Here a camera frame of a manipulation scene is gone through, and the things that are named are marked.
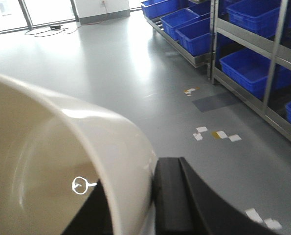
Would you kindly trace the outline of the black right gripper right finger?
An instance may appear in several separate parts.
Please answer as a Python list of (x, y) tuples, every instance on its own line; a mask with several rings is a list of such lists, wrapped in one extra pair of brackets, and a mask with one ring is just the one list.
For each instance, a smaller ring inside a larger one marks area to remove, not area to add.
[(220, 197), (184, 157), (159, 158), (152, 184), (157, 235), (273, 235)]

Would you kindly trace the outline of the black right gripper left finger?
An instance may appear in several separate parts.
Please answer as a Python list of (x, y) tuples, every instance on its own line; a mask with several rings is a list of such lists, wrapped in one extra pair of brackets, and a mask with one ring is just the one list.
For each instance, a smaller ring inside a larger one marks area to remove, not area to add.
[(112, 220), (106, 195), (100, 181), (76, 216), (62, 232), (64, 235), (112, 235)]

